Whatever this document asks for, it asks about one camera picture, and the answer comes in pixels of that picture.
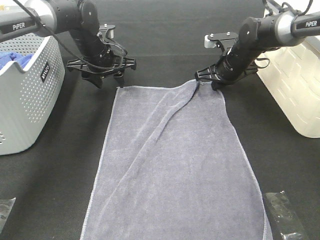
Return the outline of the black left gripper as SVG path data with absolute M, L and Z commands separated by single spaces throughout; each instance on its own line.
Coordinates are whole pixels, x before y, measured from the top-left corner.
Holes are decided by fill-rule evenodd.
M 66 67 L 70 71 L 80 71 L 82 79 L 98 89 L 103 86 L 102 80 L 109 76 L 113 76 L 119 87 L 123 88 L 125 70 L 136 70 L 137 63 L 134 58 L 120 56 L 114 50 L 107 49 L 94 57 L 84 56 L 83 60 L 69 60 Z

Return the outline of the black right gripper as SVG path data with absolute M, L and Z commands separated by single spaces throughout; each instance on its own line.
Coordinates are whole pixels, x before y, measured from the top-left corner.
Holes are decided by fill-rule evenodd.
M 214 91 L 227 85 L 233 85 L 237 81 L 258 71 L 258 66 L 252 58 L 242 58 L 233 53 L 223 55 L 213 65 L 195 72 L 197 81 L 211 81 Z

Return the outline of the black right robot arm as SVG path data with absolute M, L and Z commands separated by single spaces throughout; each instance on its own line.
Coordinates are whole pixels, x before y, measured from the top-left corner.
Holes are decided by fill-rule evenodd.
M 255 61 L 262 53 L 294 47 L 319 34 L 319 12 L 298 15 L 286 8 L 263 18 L 248 17 L 239 33 L 211 33 L 204 37 L 206 48 L 218 47 L 222 54 L 216 63 L 196 71 L 195 78 L 210 81 L 213 90 L 233 85 L 260 69 Z

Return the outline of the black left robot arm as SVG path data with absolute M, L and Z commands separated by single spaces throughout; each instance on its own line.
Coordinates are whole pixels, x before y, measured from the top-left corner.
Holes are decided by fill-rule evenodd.
M 98 10 L 91 0 L 28 0 L 15 3 L 19 9 L 0 15 L 0 40 L 8 41 L 34 33 L 39 37 L 68 32 L 81 56 L 67 62 L 69 71 L 78 70 L 81 77 L 97 88 L 112 76 L 122 88 L 126 69 L 135 70 L 136 60 L 114 38 L 113 24 L 100 24 Z

